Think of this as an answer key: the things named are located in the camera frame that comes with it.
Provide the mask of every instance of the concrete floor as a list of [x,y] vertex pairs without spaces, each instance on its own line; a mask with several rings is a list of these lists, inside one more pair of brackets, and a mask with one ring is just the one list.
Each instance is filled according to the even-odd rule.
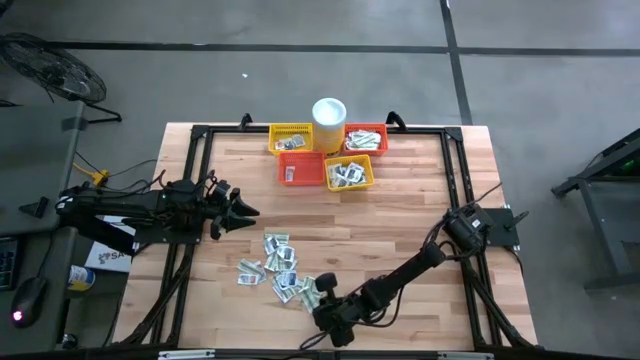
[[[640,47],[635,0],[449,3],[460,46]],[[0,20],[0,32],[7,31],[60,41],[447,44],[437,0],[17,0]],[[238,121],[245,112],[256,121],[309,121],[311,105],[324,96],[343,100],[350,121],[381,121],[396,110],[412,124],[461,123],[448,55],[72,53],[106,82],[101,105],[125,117],[81,138],[80,152],[108,169],[155,157],[166,122]],[[462,56],[461,64],[474,124],[490,128],[506,198],[514,210],[531,212],[519,229],[539,343],[640,357],[637,291],[585,294],[582,285],[609,274],[609,266],[581,198],[560,201],[549,192],[638,127],[640,58]],[[49,102],[2,65],[0,99]],[[112,185],[151,174],[151,166],[141,168]],[[83,346],[101,345],[112,315],[87,309],[115,308],[116,301],[78,305],[69,326]]]

